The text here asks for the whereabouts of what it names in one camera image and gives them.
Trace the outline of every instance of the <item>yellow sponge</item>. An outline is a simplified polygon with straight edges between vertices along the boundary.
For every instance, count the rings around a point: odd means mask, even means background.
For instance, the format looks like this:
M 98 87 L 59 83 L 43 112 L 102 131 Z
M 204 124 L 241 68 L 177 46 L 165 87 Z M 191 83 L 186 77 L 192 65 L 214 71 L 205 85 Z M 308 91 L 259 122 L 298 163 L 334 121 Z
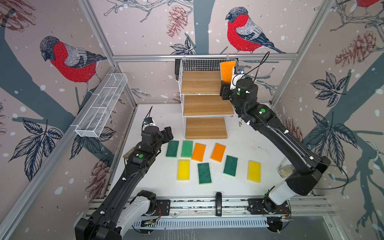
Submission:
M 179 160 L 178 180 L 189 180 L 189 160 Z
M 262 165 L 259 162 L 249 161 L 248 162 L 248 177 L 250 181 L 258 182 L 261 181 Z
M 235 61 L 220 63 L 221 80 L 225 83 L 231 83 L 232 81 L 232 69 L 236 66 Z

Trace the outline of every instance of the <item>bird wing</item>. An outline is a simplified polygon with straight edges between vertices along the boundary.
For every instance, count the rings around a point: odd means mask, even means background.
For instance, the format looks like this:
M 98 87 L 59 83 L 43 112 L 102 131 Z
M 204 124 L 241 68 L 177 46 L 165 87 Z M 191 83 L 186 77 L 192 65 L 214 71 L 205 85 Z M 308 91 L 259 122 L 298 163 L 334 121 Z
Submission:
M 260 36 L 263 33 L 263 30 L 257 26 L 251 18 L 248 18 L 247 23 L 244 26 L 236 28 L 237 34 L 239 34 L 243 39 L 252 41 Z
M 88 56 L 84 48 L 72 47 L 65 43 L 64 45 L 68 52 L 68 57 L 64 61 L 65 65 L 71 68 L 82 68 L 86 66 Z

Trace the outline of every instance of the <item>white mesh basket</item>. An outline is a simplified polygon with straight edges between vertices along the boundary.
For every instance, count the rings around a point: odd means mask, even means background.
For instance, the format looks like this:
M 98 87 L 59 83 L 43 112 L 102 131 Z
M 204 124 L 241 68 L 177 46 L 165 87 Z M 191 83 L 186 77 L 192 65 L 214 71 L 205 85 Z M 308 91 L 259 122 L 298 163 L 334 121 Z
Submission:
M 80 137 L 100 136 L 126 84 L 125 74 L 111 74 L 75 130 Z

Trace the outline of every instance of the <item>table surface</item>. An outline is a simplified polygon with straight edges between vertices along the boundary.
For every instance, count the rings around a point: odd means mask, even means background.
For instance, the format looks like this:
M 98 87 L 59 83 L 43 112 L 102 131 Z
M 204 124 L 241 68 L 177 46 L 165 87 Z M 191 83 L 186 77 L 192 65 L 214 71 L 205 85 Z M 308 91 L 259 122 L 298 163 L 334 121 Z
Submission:
M 138 183 L 132 196 L 136 196 L 141 190 L 148 190 L 159 197 L 196 197 L 214 196 L 221 192 L 223 196 L 250 196 L 264 195 L 268 189 L 282 181 L 277 172 L 277 166 L 283 160 L 284 155 L 261 133 L 256 132 L 243 120 L 234 116 L 233 123 L 228 134 L 228 139 L 202 139 L 194 140 L 195 143 L 207 145 L 203 162 L 209 162 L 212 183 L 199 185 L 197 164 L 190 161 L 190 180 L 178 181 L 178 160 L 182 159 L 181 149 L 184 138 L 181 104 L 140 104 L 128 134 L 122 155 L 134 147 L 141 139 L 141 124 L 153 106 L 151 117 L 156 126 L 163 130 L 170 126 L 174 136 L 173 140 L 179 141 L 177 158 L 166 158 L 168 144 L 162 145 L 162 152 L 156 157 L 148 173 Z M 211 160 L 216 143 L 226 146 L 223 161 L 221 163 Z M 238 158 L 236 176 L 232 177 L 223 173 L 226 156 Z M 247 180 L 248 161 L 260 162 L 262 166 L 261 182 L 256 183 Z M 111 189 L 116 184 L 124 170 L 124 159 L 120 158 L 114 175 Z

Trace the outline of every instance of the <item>orange sponge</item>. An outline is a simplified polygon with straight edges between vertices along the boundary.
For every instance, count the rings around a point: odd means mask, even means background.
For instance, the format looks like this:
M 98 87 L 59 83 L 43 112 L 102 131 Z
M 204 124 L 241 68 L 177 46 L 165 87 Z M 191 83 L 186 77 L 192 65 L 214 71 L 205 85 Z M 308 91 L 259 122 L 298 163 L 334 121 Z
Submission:
M 236 66 L 235 61 L 220 63 L 221 80 L 225 83 L 231 83 L 232 69 L 234 66 Z
M 212 153 L 211 159 L 221 162 L 223 160 L 224 151 L 225 146 L 217 143 L 214 152 Z
M 195 150 L 193 151 L 192 160 L 203 162 L 204 152 L 205 152 L 205 145 L 196 143 Z

